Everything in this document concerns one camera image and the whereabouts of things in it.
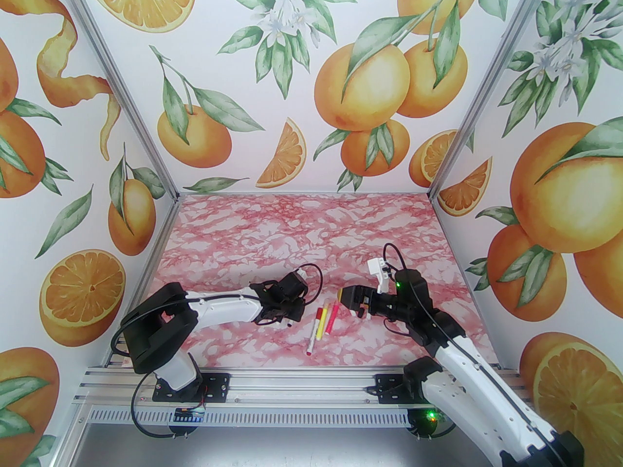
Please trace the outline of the aluminium frame leg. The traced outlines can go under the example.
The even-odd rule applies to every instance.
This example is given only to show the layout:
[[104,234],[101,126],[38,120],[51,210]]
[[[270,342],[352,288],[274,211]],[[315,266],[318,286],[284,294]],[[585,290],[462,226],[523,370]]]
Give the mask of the aluminium frame leg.
[[72,403],[71,420],[56,451],[53,467],[71,467],[85,434],[91,407],[92,405],[87,402]]

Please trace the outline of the white pen with red cap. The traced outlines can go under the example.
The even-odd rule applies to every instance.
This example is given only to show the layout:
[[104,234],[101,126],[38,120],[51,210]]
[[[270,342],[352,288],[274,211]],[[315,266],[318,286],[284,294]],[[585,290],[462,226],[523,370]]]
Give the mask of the white pen with red cap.
[[316,310],[316,316],[314,318],[314,323],[312,325],[312,329],[311,329],[311,334],[309,337],[309,343],[307,345],[307,349],[306,349],[306,355],[307,356],[311,356],[313,353],[313,347],[314,347],[314,343],[317,340],[317,333],[318,333],[318,329],[320,327],[320,323],[321,323],[321,318],[323,315],[324,309],[322,307],[319,307]]

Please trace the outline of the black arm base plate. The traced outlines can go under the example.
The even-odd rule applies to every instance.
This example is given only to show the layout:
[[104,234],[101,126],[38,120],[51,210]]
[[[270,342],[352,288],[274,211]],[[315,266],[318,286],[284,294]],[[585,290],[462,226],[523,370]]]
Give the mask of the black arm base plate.
[[375,374],[374,385],[367,388],[368,394],[375,396],[379,404],[416,405],[426,403],[416,392],[409,390],[403,375],[397,373]]
[[225,403],[231,374],[201,372],[189,385],[178,391],[163,378],[157,378],[152,400],[165,403]]

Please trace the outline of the aluminium corner post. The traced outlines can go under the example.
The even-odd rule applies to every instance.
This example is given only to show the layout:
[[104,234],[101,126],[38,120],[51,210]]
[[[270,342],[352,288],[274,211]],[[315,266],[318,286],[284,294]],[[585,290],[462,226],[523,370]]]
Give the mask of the aluminium corner post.
[[174,202],[180,200],[180,193],[168,169],[165,166],[158,149],[150,136],[147,125],[140,114],[133,96],[131,95],[122,74],[118,69],[115,59],[107,45],[102,32],[96,24],[95,18],[87,7],[86,0],[68,0],[68,6],[76,15],[78,23],[84,27],[85,32],[91,42],[91,47],[96,58],[105,72],[106,78],[110,84],[116,99],[125,112],[134,133],[138,136],[143,149],[145,150],[150,162],[154,165],[154,171],[162,180],[163,187]]
[[431,203],[436,202],[443,183],[452,171],[456,161],[461,155],[463,149],[467,146],[470,135],[476,130],[476,125],[481,112],[487,106],[490,96],[494,92],[503,72],[506,69],[510,56],[512,55],[519,40],[525,22],[534,13],[539,0],[519,0],[512,17],[510,18],[504,34],[501,35],[498,47],[493,55],[489,67],[483,76],[483,79],[474,95],[472,102],[463,121],[458,127],[458,132],[449,147],[442,165],[440,166],[436,177],[427,193]]

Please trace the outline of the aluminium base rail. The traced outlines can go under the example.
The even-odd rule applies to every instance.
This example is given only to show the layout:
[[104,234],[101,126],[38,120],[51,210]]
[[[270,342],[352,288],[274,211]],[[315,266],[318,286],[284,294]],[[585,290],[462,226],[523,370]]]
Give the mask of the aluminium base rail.
[[[228,373],[229,407],[377,407],[378,399],[365,389],[375,383],[377,374],[403,373],[400,366],[309,366],[291,368],[205,368],[207,373]],[[134,373],[131,368],[90,367],[72,398],[75,403],[129,405],[135,389],[137,401],[152,402],[156,378]]]

